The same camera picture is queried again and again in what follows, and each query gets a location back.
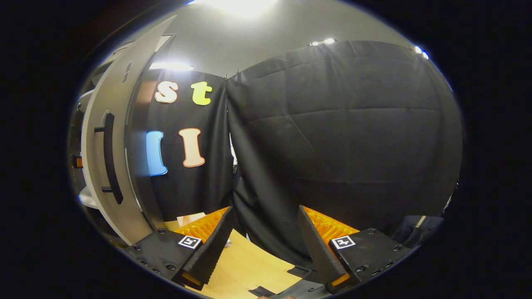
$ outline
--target yellow letter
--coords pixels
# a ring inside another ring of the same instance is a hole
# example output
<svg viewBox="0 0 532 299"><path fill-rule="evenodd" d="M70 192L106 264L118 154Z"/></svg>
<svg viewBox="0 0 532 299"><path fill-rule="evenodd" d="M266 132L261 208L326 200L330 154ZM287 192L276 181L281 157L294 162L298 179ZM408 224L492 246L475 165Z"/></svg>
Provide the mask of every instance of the yellow letter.
<svg viewBox="0 0 532 299"><path fill-rule="evenodd" d="M177 90L179 87L175 82L163 81L157 85L158 92L155 93L155 100L161 103L173 103L177 100Z"/></svg>
<svg viewBox="0 0 532 299"><path fill-rule="evenodd" d="M207 86L207 82L198 82L192 84L190 87L194 89L194 93L192 94L192 101L198 105L209 105L211 103L210 98L205 98L206 92L211 92L212 87Z"/></svg>
<svg viewBox="0 0 532 299"><path fill-rule="evenodd" d="M185 146L185 160L183 166L196 167L203 165L205 159L200 154L200 145L198 143L198 135L201 134L199 129L189 128L178 132L183 137L183 144Z"/></svg>

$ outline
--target orange letter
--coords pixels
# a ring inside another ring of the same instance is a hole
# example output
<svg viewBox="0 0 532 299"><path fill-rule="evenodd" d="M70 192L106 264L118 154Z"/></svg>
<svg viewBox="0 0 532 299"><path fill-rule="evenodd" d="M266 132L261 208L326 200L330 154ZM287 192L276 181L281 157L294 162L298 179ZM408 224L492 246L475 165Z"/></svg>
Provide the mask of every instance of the orange letter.
<svg viewBox="0 0 532 299"><path fill-rule="evenodd" d="M196 167L203 165L205 159L201 157L200 145L198 143L198 135L201 134L201 131L199 129L189 128L180 130L178 134L183 137L183 144L185 146L183 166Z"/></svg>

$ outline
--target ceiling light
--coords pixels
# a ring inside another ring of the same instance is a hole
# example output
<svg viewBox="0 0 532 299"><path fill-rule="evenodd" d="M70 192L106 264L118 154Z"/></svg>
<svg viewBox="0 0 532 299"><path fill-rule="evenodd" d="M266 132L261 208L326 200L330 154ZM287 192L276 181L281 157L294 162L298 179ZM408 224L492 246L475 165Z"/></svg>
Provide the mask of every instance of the ceiling light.
<svg viewBox="0 0 532 299"><path fill-rule="evenodd" d="M321 40L321 41L313 41L313 42L309 43L309 46L318 46L318 45L321 45L321 44L332 44L335 41L337 41L336 38L328 38L328 39Z"/></svg>
<svg viewBox="0 0 532 299"><path fill-rule="evenodd" d="M277 0L194 0L187 4L210 4L227 13L234 13L243 18L253 18L275 2Z"/></svg>
<svg viewBox="0 0 532 299"><path fill-rule="evenodd" d="M173 71L192 71L194 67L178 62L155 62L149 67L150 70L167 69Z"/></svg>

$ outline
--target black handle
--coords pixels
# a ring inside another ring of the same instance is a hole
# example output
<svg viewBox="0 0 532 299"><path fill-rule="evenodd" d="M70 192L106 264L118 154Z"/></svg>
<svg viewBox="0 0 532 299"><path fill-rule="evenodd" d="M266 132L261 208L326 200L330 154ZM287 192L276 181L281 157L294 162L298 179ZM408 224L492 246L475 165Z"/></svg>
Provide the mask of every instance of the black handle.
<svg viewBox="0 0 532 299"><path fill-rule="evenodd" d="M113 161L113 124L114 115L108 113L105 117L105 125L95 127L94 132L103 132L103 159L105 161L105 171L107 172L107 178L109 179L110 187L102 187L103 192L109 192L114 194L118 204L121 204L124 200L120 186L118 185L117 171L114 169Z"/></svg>

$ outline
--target black fabric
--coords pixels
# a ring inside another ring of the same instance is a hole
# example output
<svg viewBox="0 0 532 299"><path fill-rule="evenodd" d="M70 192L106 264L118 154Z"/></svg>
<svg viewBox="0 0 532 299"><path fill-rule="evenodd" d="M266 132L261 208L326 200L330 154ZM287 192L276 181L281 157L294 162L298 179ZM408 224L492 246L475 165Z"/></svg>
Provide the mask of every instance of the black fabric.
<svg viewBox="0 0 532 299"><path fill-rule="evenodd" d="M164 221L195 213L211 213L229 203L232 196L232 161L227 126L225 79L197 71L165 69L157 81L176 82L178 98L173 103L160 103L152 95L147 131L161 131L161 156L168 172L151 177ZM212 87L205 94L208 105L193 102L192 84L206 81ZM185 149L178 132L186 128L201 130L199 151L205 164L183 166Z"/></svg>
<svg viewBox="0 0 532 299"><path fill-rule="evenodd" d="M458 177L462 128L445 79L410 49L376 41L309 46L227 82L242 178L234 206L250 239L294 264L308 206L384 231L441 214Z"/></svg>
<svg viewBox="0 0 532 299"><path fill-rule="evenodd" d="M238 185L238 182L240 181L240 169L238 168L238 165L233 166L233 189L236 189L236 186ZM233 201L230 201L228 205L234 205ZM233 229L237 231L242 236L246 237L246 228L244 226L243 220L240 218L240 214L236 212L235 210L235 217L233 217L234 223L233 223Z"/></svg>

